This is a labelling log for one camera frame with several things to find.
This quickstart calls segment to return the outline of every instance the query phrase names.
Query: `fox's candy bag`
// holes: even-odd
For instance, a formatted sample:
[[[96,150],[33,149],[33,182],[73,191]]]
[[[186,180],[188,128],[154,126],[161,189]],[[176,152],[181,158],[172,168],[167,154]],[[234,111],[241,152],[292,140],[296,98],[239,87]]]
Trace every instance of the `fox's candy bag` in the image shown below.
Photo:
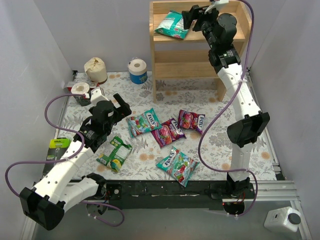
[[[156,166],[166,171],[182,186],[186,187],[198,164],[198,161],[193,160],[173,146],[170,155],[165,157]]]
[[[204,114],[180,110],[178,118],[179,127],[183,129],[196,130],[202,134],[205,117],[206,115]]]
[[[162,35],[184,39],[189,29],[184,28],[182,14],[171,10],[154,31]]]
[[[151,132],[155,140],[160,145],[160,148],[163,148],[180,138],[186,138],[186,135],[178,126],[178,123],[174,118],[165,121],[161,126],[162,127],[160,129]]]
[[[126,120],[132,138],[161,128],[161,124],[153,108],[139,116],[130,116]]]

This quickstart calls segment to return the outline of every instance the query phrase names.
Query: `cable tie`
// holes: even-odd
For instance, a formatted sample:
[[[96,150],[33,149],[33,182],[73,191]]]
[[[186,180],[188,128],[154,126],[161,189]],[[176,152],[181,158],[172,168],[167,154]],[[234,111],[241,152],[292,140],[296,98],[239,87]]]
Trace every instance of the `cable tie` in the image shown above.
[[[246,79],[246,77],[244,77],[243,79],[239,79],[238,80],[238,83],[247,83],[248,82],[248,80]]]

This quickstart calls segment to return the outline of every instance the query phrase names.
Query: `toilet paper roll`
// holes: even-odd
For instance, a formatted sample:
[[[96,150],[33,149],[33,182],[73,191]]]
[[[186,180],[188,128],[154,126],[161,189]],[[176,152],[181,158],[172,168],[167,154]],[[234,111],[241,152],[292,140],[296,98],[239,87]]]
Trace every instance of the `toilet paper roll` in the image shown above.
[[[147,64],[140,58],[133,59],[128,65],[130,79],[135,84],[143,84],[147,81]]]
[[[90,93],[90,86],[86,82],[78,82],[71,88],[72,94],[87,94]],[[90,99],[84,96],[74,96],[76,102],[81,106],[88,106],[91,102]]]
[[[87,61],[84,71],[92,82],[103,84],[108,79],[106,65],[101,58],[93,57]]]

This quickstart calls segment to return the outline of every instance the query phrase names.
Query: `wooden shelf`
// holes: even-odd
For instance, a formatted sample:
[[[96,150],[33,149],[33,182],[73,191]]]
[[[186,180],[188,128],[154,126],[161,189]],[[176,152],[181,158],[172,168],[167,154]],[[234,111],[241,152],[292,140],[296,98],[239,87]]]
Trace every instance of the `wooden shelf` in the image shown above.
[[[232,15],[234,15],[237,18],[237,14],[235,12],[232,12]],[[165,19],[167,16],[166,14],[155,14],[153,15],[153,30],[155,30],[159,24]],[[239,22],[236,24],[236,35],[233,38],[234,42],[244,42],[245,41],[245,35],[242,31],[242,28],[239,24]],[[165,36],[162,34],[159,34],[157,32],[153,33],[153,42],[155,44],[165,44],[165,43],[206,43],[206,39],[201,31],[192,31],[192,28],[190,28],[188,34],[186,35],[185,39],[178,39],[170,36]]]
[[[153,101],[156,102],[156,81],[160,79],[188,79],[188,78],[212,78],[215,79],[218,90],[218,99],[223,100],[226,88],[217,77],[214,68],[210,65],[208,51],[155,51],[155,44],[167,43],[206,43],[202,32],[194,32],[190,28],[185,39],[178,39],[155,33],[155,29],[167,16],[170,10],[178,13],[189,11],[193,5],[200,7],[209,6],[209,0],[170,0],[150,2],[149,35],[152,59],[153,75]],[[220,11],[230,13],[237,19],[237,33],[233,39],[233,45],[241,56],[246,48],[251,30],[251,18],[245,5],[236,0],[230,2]]]

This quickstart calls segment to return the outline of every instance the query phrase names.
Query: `teal candy bag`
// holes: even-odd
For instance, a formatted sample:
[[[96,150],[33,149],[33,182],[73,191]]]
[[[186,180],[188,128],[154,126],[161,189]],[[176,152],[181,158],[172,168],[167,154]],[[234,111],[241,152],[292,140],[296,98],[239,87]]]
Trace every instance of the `teal candy bag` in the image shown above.
[[[171,10],[154,31],[158,34],[184,39],[189,30],[184,29],[182,14]]]
[[[153,108],[145,111],[139,116],[128,117],[126,120],[128,122],[129,132],[132,138],[162,128]]]
[[[198,164],[198,161],[193,160],[173,146],[170,155],[165,157],[156,166],[186,187]]]

